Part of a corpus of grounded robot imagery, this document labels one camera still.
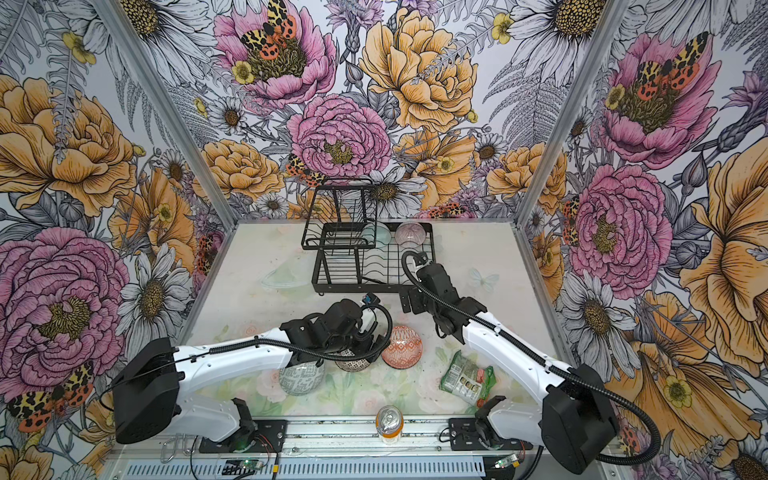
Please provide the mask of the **orange patterned bowl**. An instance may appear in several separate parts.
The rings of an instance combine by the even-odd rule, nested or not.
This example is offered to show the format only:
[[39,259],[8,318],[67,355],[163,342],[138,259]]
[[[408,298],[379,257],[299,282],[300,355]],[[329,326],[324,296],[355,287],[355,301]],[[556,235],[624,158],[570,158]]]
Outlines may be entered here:
[[419,334],[409,326],[396,325],[381,358],[391,368],[406,370],[415,366],[422,354],[423,343]]

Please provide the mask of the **pink striped bowl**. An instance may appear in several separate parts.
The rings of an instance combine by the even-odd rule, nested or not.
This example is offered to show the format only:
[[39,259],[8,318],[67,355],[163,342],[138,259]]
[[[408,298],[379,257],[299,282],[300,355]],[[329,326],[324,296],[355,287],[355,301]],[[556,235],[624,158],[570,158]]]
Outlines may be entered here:
[[426,241],[426,237],[426,230],[416,221],[402,222],[395,231],[395,241],[404,249],[420,247]]

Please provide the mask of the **mint green bowl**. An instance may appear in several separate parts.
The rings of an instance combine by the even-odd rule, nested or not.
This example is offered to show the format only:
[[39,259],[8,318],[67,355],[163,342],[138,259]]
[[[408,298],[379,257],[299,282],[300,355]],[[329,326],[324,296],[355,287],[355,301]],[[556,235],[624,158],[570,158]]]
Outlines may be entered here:
[[367,223],[361,232],[361,239],[375,249],[386,248],[390,244],[391,238],[389,228],[379,221]]

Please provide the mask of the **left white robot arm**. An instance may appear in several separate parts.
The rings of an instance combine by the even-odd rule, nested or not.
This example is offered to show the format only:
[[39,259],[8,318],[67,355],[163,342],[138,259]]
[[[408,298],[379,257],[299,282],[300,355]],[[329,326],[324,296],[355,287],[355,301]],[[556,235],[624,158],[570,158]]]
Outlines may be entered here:
[[265,370],[322,362],[375,362],[390,344],[394,321],[377,298],[342,299],[326,311],[252,337],[199,346],[150,341],[113,380],[115,437],[130,445],[157,435],[191,435],[243,451],[257,425],[239,398],[200,395],[215,384]]

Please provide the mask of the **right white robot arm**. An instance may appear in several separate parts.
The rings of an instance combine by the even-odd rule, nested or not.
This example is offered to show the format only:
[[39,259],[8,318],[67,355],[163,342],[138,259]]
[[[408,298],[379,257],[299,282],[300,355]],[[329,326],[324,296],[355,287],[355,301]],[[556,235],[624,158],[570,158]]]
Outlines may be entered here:
[[541,446],[574,474],[595,461],[609,461],[604,450],[619,425],[592,370],[572,368],[520,338],[476,299],[460,296],[442,265],[422,264],[413,252],[401,264],[411,283],[410,311],[429,314],[441,336],[453,337],[489,360],[537,402],[516,407],[497,396],[479,407],[475,430],[484,446],[497,448],[507,440]]

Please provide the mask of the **brown dotted bowl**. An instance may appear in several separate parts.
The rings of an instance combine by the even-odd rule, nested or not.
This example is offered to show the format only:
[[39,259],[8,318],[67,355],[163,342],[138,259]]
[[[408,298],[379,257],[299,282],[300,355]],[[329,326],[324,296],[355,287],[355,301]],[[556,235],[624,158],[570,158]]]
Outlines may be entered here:
[[336,361],[335,364],[340,370],[347,373],[359,373],[371,366],[371,362],[367,359]]

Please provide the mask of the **grey green patterned bowl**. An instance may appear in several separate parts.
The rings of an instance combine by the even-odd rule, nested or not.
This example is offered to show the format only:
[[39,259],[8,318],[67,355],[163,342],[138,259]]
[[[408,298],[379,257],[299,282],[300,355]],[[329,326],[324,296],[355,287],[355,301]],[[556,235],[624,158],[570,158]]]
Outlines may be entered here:
[[290,396],[305,396],[320,387],[325,377],[325,365],[308,362],[283,368],[279,372],[279,385]]

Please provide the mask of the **green snack packet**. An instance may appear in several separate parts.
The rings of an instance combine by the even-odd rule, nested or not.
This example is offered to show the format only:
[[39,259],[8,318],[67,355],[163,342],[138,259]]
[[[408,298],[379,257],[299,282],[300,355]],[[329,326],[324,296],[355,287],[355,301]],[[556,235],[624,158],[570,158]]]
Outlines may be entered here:
[[487,402],[495,384],[496,376],[492,366],[481,368],[457,351],[440,379],[439,389],[480,408]]

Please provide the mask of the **orange lidded jar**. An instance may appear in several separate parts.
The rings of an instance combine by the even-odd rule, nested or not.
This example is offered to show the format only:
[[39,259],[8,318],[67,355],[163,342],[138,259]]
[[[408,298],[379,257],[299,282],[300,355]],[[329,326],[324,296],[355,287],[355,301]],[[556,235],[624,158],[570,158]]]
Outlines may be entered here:
[[380,440],[386,444],[397,442],[404,427],[402,412],[394,405],[385,405],[377,413],[375,427]]

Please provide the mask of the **green circuit board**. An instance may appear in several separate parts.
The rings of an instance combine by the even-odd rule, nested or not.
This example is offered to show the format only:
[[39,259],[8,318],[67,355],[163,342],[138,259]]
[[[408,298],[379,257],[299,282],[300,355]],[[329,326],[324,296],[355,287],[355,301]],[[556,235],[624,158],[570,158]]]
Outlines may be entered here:
[[246,479],[261,473],[267,464],[259,459],[231,459],[226,460],[221,470],[221,475],[232,479]]

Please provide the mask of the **aluminium front rail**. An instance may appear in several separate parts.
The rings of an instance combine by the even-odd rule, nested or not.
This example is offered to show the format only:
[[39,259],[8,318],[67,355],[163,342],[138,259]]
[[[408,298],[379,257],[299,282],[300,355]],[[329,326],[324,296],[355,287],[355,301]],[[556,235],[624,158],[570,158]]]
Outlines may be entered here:
[[397,442],[382,442],[371,416],[289,417],[280,453],[202,454],[200,438],[159,435],[117,446],[106,458],[105,479],[232,479],[226,460],[259,459],[267,466],[246,479],[481,479],[499,459],[516,455],[518,479],[570,479],[547,451],[453,451],[447,415],[408,415]]

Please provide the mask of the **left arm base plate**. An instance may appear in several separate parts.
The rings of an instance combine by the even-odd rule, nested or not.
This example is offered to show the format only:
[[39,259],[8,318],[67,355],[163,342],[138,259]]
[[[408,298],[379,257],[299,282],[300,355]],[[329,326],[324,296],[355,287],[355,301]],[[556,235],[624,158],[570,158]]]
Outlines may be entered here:
[[257,419],[220,442],[203,438],[198,446],[202,454],[280,453],[286,439],[288,421]]

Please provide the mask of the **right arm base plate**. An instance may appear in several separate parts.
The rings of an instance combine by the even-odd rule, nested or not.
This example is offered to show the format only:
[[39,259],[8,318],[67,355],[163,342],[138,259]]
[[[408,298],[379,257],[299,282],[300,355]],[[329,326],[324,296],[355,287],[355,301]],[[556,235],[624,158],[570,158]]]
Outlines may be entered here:
[[502,439],[490,424],[469,417],[448,419],[448,443],[453,451],[522,451],[533,445],[518,439]]

